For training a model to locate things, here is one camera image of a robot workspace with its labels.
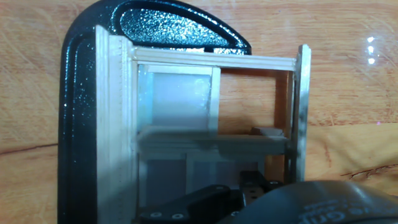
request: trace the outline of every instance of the screw head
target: screw head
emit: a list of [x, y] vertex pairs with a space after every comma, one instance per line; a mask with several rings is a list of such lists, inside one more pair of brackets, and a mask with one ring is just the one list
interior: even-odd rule
[[160, 213], [160, 212], [154, 212], [154, 213], [151, 213], [151, 215], [150, 215], [152, 218], [157, 218], [157, 217], [161, 217], [162, 216], [162, 213]]
[[183, 217], [184, 217], [184, 215], [182, 215], [182, 214], [180, 214], [180, 213], [174, 214], [174, 215], [172, 216], [173, 219], [181, 219], [181, 218], [183, 218]]

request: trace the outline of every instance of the miniature window frame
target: miniature window frame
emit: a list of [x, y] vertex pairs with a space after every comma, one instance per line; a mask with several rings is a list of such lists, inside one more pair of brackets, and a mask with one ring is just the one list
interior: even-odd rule
[[[136, 47], [126, 37], [110, 35], [106, 29], [96, 26], [98, 223], [114, 223], [116, 220], [130, 223], [137, 215], [139, 135], [137, 126], [129, 124], [137, 124], [138, 92], [133, 87], [138, 85], [138, 79], [132, 74], [138, 74], [139, 65], [290, 71], [287, 92], [290, 126], [287, 131], [289, 145], [284, 151], [285, 179], [296, 182], [304, 179], [310, 61], [311, 49], [307, 45], [300, 46], [297, 58], [179, 52]], [[186, 160], [194, 161], [188, 153]], [[279, 154], [280, 151], [263, 153]]]

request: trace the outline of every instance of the white panel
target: white panel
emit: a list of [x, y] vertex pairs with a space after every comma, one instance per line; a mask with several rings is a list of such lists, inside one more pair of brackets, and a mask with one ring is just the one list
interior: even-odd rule
[[139, 66], [139, 124], [212, 130], [218, 127], [219, 68]]

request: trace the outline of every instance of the wooden table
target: wooden table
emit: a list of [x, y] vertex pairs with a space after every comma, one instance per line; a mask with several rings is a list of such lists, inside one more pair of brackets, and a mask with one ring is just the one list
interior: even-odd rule
[[[60, 49], [94, 2], [0, 0], [0, 223], [56, 222]], [[254, 55], [294, 57], [309, 44], [307, 179], [398, 194], [397, 1], [187, 2], [234, 27]], [[275, 85], [257, 82], [224, 76], [221, 126], [275, 123]]]

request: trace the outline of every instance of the metal part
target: metal part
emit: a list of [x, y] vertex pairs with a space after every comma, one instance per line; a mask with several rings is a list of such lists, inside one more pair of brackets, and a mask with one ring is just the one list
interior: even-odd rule
[[244, 199], [239, 190], [211, 185], [156, 207], [154, 212], [142, 213], [140, 223], [216, 223], [243, 207]]
[[259, 171], [242, 171], [239, 189], [243, 192], [245, 205], [248, 206], [267, 192], [283, 186], [278, 181], [268, 181]]
[[182, 215], [182, 214], [174, 214], [173, 216], [172, 216], [172, 218], [173, 219], [181, 219], [181, 218], [183, 218], [184, 217], [184, 215]]
[[157, 217], [161, 217], [162, 214], [160, 212], [154, 212], [150, 215], [152, 218], [157, 218]]
[[285, 154], [285, 182], [294, 183], [304, 181], [305, 151], [307, 145], [307, 114], [308, 97], [310, 91], [311, 49], [308, 45], [301, 45], [298, 49], [296, 69], [290, 75], [292, 89], [288, 101], [292, 103], [291, 118], [291, 148]]

